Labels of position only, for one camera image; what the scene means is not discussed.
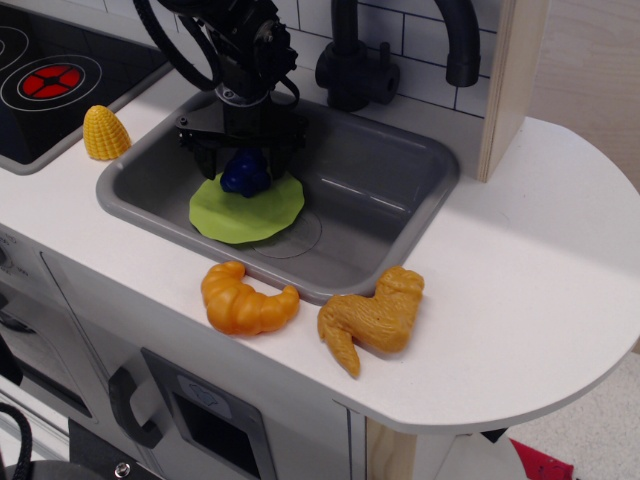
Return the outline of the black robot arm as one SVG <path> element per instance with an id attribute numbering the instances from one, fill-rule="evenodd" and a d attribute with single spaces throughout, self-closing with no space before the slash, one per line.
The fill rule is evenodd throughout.
<path id="1" fill-rule="evenodd" d="M 137 1 L 147 33 L 193 86 L 215 96 L 212 105 L 177 118 L 180 142 L 208 179 L 221 148 L 257 148 L 272 178 L 280 178 L 305 144 L 307 120 L 295 113 L 300 93 L 288 75 L 297 53 L 271 1 L 165 1 L 201 49 L 204 76 L 174 45 L 151 4 Z"/>

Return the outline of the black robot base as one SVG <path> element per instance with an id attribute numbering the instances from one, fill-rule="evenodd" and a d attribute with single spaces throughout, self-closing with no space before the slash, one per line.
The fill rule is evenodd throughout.
<path id="1" fill-rule="evenodd" d="M 20 472 L 25 436 L 17 422 L 1 416 L 3 479 L 154 479 L 134 458 L 82 430 L 69 434 L 56 423 L 36 420 L 30 427 L 31 449 Z"/>

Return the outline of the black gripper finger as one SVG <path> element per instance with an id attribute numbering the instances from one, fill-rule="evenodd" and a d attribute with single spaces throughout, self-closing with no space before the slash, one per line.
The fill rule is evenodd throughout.
<path id="1" fill-rule="evenodd" d="M 217 170 L 217 150 L 201 145 L 193 148 L 195 163 L 204 178 L 213 180 L 216 178 Z"/>
<path id="2" fill-rule="evenodd" d="M 275 146 L 269 148 L 269 169 L 271 178 L 279 180 L 286 172 L 294 157 L 294 146 Z"/>

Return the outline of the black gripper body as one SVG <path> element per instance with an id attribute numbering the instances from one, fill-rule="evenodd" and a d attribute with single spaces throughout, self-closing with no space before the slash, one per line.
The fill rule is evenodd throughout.
<path id="1" fill-rule="evenodd" d="M 250 107 L 213 99 L 201 108 L 179 114 L 175 126 L 181 145 L 192 151 L 244 147 L 296 150 L 306 145 L 308 121 L 289 105 L 270 98 Z"/>

